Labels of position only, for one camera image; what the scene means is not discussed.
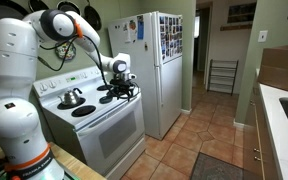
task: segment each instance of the floor mat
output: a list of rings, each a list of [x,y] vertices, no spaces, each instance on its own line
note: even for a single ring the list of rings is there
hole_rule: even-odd
[[[242,180],[243,169],[222,160],[199,153],[191,180]]]

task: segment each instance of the tile floor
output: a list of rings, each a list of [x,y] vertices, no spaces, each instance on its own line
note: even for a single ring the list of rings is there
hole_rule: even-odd
[[[189,179],[199,152],[243,167],[243,130],[233,126],[238,96],[207,92],[197,77],[191,113],[181,114],[162,141],[146,136],[146,150],[122,180]]]

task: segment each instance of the countertop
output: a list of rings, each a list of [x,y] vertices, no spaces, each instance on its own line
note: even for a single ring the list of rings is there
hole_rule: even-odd
[[[84,163],[76,159],[74,156],[70,155],[62,148],[56,144],[50,142],[52,152],[55,159],[64,165],[70,172],[76,175],[80,179],[94,179],[94,180],[104,180],[100,174],[92,170],[90,167],[86,166]],[[0,158],[3,158],[4,154],[0,148]]]
[[[280,176],[288,180],[288,119],[279,101],[282,97],[288,97],[288,91],[263,84],[260,84],[260,91]]]

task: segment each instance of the oven handle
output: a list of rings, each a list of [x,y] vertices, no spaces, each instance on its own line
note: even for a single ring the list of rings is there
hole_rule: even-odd
[[[116,119],[123,118],[124,116],[129,114],[131,111],[134,111],[135,106],[138,101],[139,99],[138,97],[136,97],[136,99],[134,99],[131,102],[128,102],[126,105],[124,105],[124,107],[108,113],[107,115],[105,115],[105,117],[101,118],[101,120],[98,123],[92,124],[89,127],[87,127],[85,130],[77,132],[78,137],[82,138],[83,136],[90,134],[91,132],[94,131],[95,128],[97,128],[97,125],[102,125],[102,123],[105,123],[105,122],[114,123],[115,121],[117,121]]]

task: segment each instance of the white countertop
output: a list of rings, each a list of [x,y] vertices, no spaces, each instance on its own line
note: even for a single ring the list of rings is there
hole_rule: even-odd
[[[288,92],[263,84],[260,84],[260,91],[269,134],[276,150],[276,163],[280,166],[282,178],[288,180],[288,119],[279,101],[282,97],[288,97]]]

